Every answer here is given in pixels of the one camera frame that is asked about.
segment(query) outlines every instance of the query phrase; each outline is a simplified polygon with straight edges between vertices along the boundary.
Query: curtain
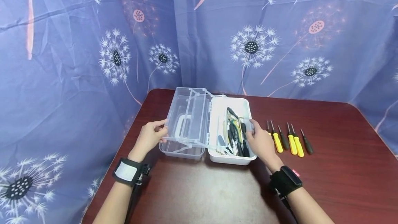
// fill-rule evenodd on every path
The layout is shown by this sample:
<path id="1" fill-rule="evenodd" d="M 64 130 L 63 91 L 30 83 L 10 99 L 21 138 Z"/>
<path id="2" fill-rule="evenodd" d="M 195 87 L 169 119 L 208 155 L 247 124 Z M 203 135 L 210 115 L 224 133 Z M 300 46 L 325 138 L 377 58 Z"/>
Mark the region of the curtain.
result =
<path id="1" fill-rule="evenodd" d="M 0 223 L 79 223 L 154 88 L 346 102 L 398 156 L 397 15 L 398 0 L 0 0 Z"/>

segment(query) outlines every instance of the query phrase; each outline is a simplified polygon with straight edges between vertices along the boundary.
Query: left hand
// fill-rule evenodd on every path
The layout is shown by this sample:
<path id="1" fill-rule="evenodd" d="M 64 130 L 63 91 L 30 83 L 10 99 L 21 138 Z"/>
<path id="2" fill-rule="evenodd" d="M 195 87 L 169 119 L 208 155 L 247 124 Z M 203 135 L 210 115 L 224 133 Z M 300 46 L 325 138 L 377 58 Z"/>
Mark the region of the left hand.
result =
<path id="1" fill-rule="evenodd" d="M 167 135 L 167 127 L 160 127 L 166 123 L 166 120 L 149 122 L 141 128 L 140 135 L 130 151 L 128 159 L 141 163 L 146 154 L 155 148 L 160 142 L 166 142 L 162 137 Z"/>

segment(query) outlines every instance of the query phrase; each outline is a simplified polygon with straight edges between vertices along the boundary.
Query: hand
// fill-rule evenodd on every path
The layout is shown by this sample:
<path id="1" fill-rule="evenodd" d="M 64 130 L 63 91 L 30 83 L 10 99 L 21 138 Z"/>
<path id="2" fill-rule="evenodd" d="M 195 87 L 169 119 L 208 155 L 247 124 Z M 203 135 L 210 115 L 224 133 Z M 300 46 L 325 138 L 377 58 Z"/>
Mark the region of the hand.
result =
<path id="1" fill-rule="evenodd" d="M 158 143 L 166 142 L 162 137 L 167 135 L 167 127 L 160 127 L 164 125 L 166 120 L 149 122 L 141 128 L 140 135 L 130 151 L 128 159 L 141 163 L 146 154 L 152 150 Z"/>
<path id="2" fill-rule="evenodd" d="M 283 166 L 283 162 L 275 153 L 272 137 L 261 128 L 257 121 L 251 119 L 250 122 L 254 125 L 254 133 L 246 132 L 250 148 L 272 173 L 278 171 Z"/>

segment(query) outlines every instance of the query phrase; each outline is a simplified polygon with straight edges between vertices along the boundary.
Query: yellow screwdriver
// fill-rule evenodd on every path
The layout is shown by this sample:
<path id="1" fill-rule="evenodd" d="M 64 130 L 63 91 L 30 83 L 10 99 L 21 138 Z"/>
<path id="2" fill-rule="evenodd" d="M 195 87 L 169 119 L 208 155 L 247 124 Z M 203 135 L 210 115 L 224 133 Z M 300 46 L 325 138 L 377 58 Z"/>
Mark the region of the yellow screwdriver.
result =
<path id="1" fill-rule="evenodd" d="M 297 153 L 298 153 L 298 156 L 299 157 L 303 157 L 304 156 L 304 151 L 303 151 L 303 148 L 302 148 L 302 146 L 301 146 L 301 143 L 300 143 L 300 140 L 299 140 L 299 137 L 296 135 L 296 133 L 294 132 L 294 128 L 293 128 L 293 125 L 292 125 L 292 131 L 293 131 L 293 136 L 294 136 L 294 143 L 296 144 L 296 149 L 297 149 Z"/>
<path id="2" fill-rule="evenodd" d="M 268 120 L 267 120 L 267 132 L 268 132 L 268 134 L 271 136 L 271 133 L 269 132 L 269 123 L 268 123 Z"/>
<path id="3" fill-rule="evenodd" d="M 271 133 L 272 133 L 272 136 L 274 137 L 276 151 L 278 153 L 282 153 L 283 149 L 282 149 L 281 141 L 280 141 L 280 139 L 278 137 L 278 133 L 276 133 L 274 128 L 273 128 L 272 120 L 271 120 L 271 126 L 272 126 Z"/>
<path id="4" fill-rule="evenodd" d="M 290 132 L 289 123 L 287 124 L 287 138 L 289 139 L 290 152 L 293 155 L 297 155 L 296 144 L 294 143 L 294 137 L 293 137 L 292 133 Z"/>

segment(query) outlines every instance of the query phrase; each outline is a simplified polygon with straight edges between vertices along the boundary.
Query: black wrist strap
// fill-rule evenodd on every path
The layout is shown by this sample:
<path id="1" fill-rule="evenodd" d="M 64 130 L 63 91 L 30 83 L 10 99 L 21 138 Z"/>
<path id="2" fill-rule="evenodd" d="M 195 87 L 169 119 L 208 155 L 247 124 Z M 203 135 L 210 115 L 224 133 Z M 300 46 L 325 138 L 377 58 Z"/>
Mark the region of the black wrist strap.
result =
<path id="1" fill-rule="evenodd" d="M 287 166 L 283 166 L 280 171 L 276 171 L 270 176 L 270 187 L 282 197 L 286 197 L 294 190 L 301 188 L 302 183 L 298 176 L 294 175 L 293 171 Z"/>
<path id="2" fill-rule="evenodd" d="M 119 168 L 121 163 L 124 163 L 124 164 L 126 164 L 128 166 L 131 166 L 131 167 L 134 167 L 134 168 L 137 169 L 137 171 L 136 171 L 136 173 L 135 173 L 135 175 L 134 175 L 134 177 L 133 177 L 133 179 L 131 181 L 124 180 L 124 179 L 122 179 L 122 178 L 120 178 L 120 177 L 118 177 L 116 175 L 116 171 Z M 117 166 L 115 167 L 115 170 L 113 171 L 112 176 L 117 182 L 120 182 L 120 183 L 129 185 L 131 187 L 134 187 L 134 185 L 141 185 L 142 184 L 143 177 L 145 175 L 149 175 L 149 172 L 150 172 L 151 168 L 152 167 L 149 166 L 148 164 L 141 164 L 141 163 L 137 163 L 137 162 L 131 161 L 131 160 L 127 159 L 127 158 L 121 158 L 119 160 Z"/>

